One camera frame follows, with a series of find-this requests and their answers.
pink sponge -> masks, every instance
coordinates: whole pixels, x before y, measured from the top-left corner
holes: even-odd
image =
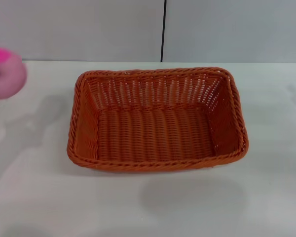
[[[0,48],[0,99],[19,92],[26,82],[26,68],[20,56]]]

white tabletop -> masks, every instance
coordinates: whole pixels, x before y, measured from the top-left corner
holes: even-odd
[[[67,157],[88,70],[218,66],[239,89],[248,154],[211,169],[106,173]],[[296,64],[27,62],[0,101],[0,237],[296,237]]]

